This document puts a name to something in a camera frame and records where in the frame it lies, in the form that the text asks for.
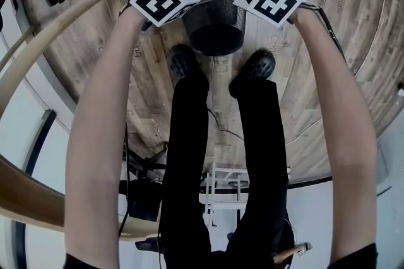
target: white metal frame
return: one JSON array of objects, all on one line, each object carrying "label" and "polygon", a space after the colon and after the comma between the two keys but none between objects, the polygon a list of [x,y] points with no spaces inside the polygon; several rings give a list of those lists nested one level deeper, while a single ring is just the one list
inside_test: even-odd
[{"label": "white metal frame", "polygon": [[[224,178],[217,178],[216,176],[218,172],[225,172],[227,174]],[[230,178],[232,174],[237,174],[237,179]],[[215,210],[242,210],[246,208],[247,202],[241,201],[241,175],[243,174],[246,174],[248,176],[247,169],[221,168],[217,167],[215,162],[212,162],[211,172],[208,172],[206,175],[206,198],[204,214],[205,224],[209,229],[213,227],[213,215],[215,213]],[[237,181],[237,201],[216,201],[215,183],[232,181]]]}]

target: black shirt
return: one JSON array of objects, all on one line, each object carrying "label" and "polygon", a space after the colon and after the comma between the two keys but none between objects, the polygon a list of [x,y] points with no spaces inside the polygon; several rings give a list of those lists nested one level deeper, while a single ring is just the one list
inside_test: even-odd
[{"label": "black shirt", "polygon": [[[376,269],[377,251],[376,245],[371,244],[363,249],[354,252],[338,261],[334,262],[328,269],[363,268]],[[76,259],[70,254],[66,255],[64,269],[97,269],[94,266]]]}]

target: black shoe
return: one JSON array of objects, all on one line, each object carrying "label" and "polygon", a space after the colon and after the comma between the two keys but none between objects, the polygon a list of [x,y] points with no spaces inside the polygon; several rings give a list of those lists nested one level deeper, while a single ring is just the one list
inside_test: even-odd
[{"label": "black shoe", "polygon": [[230,95],[236,99],[241,85],[246,80],[259,78],[265,80],[270,77],[275,69],[275,64],[275,58],[272,53],[266,49],[257,50],[247,60],[245,65],[241,68],[240,73],[230,83]]},{"label": "black shoe", "polygon": [[177,44],[171,48],[169,68],[177,80],[184,77],[203,77],[206,79],[199,68],[194,51],[185,44]]}]

